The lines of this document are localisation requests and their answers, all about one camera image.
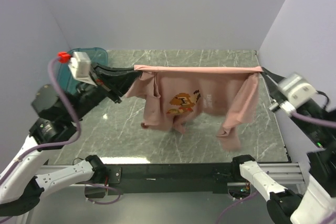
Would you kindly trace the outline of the teal transparent plastic bin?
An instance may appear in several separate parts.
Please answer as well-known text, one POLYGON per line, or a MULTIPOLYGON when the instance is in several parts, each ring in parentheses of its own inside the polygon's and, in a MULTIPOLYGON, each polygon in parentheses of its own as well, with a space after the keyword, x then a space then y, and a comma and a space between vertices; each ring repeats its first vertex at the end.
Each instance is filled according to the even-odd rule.
POLYGON ((71 94, 75 93, 76 86, 81 81, 94 85, 89 75, 92 63, 104 66, 108 63, 108 53, 99 47, 76 48, 69 51, 68 54, 71 56, 70 61, 60 65, 57 81, 64 91, 71 94))

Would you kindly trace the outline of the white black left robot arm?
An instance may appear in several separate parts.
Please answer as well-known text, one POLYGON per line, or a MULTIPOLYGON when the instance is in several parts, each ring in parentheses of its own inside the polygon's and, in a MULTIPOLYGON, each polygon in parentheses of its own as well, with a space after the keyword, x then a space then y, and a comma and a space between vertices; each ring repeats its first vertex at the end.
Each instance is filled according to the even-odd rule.
POLYGON ((48 65, 48 74, 50 84, 41 87, 32 102, 38 120, 1 173, 2 221, 31 211, 43 198, 70 185, 99 187, 108 179, 107 167, 97 155, 56 172, 39 174, 38 170, 55 151, 78 140, 80 120, 102 100, 120 103, 141 72, 94 63, 84 71, 74 94, 60 87, 53 63, 48 65))

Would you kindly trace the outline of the pink t shirt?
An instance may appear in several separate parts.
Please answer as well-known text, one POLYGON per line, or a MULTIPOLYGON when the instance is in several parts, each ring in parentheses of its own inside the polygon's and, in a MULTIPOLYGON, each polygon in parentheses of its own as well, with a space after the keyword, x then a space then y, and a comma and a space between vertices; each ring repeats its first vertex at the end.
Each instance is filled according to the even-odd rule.
POLYGON ((217 138, 227 151, 240 149, 236 129, 255 117, 261 67, 136 65, 134 69, 141 75, 125 96, 145 100, 142 128, 183 134, 184 124, 202 113, 223 116, 217 138))

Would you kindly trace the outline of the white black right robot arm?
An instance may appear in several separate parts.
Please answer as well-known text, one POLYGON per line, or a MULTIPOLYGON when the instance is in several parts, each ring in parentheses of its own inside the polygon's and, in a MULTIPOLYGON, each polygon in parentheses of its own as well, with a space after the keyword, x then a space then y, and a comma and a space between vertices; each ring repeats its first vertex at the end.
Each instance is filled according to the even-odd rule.
POLYGON ((282 77, 263 68, 262 75, 272 98, 270 111, 284 112, 318 148, 308 152, 309 171, 299 164, 260 164, 250 155, 233 158, 230 175, 259 193, 273 223, 335 223, 335 110, 313 97, 327 95, 304 77, 282 77))

